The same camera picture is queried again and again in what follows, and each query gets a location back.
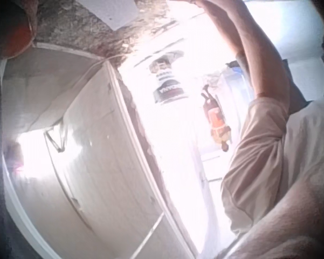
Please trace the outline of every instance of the white wall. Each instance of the white wall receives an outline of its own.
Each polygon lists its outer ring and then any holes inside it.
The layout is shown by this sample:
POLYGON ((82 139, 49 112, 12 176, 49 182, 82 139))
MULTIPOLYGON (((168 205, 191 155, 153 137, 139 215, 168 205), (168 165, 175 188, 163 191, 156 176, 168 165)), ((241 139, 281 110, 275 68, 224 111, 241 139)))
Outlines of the white wall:
POLYGON ((289 67, 295 84, 306 100, 323 97, 324 64, 320 57, 312 57, 289 62, 289 67))

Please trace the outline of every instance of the white t-shirt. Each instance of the white t-shirt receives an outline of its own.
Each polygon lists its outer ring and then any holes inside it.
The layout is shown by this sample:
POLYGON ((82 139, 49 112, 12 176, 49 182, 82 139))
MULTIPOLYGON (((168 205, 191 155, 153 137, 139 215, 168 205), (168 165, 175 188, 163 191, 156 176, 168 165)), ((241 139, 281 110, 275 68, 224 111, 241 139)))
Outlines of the white t-shirt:
POLYGON ((305 177, 324 186, 324 98, 289 118, 280 102, 254 100, 222 182, 231 230, 247 233, 305 177))

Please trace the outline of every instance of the person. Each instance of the person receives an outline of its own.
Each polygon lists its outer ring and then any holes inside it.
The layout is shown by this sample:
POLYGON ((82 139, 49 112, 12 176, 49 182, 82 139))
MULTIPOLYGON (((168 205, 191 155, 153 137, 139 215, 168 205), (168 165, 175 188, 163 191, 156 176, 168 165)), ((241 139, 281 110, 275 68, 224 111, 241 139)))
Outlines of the person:
POLYGON ((196 4, 255 93, 221 187, 231 230, 242 237, 229 258, 324 258, 324 98, 304 100, 242 0, 196 4))

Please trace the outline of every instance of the shirt sleeve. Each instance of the shirt sleeve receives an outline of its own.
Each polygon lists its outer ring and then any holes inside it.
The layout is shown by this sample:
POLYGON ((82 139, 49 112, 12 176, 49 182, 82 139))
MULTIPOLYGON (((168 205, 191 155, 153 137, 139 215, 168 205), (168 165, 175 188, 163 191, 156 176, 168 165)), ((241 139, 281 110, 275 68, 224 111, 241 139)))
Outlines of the shirt sleeve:
POLYGON ((241 140, 222 182, 222 201, 235 234, 246 233, 274 206, 282 170, 287 111, 262 97, 249 107, 241 140))

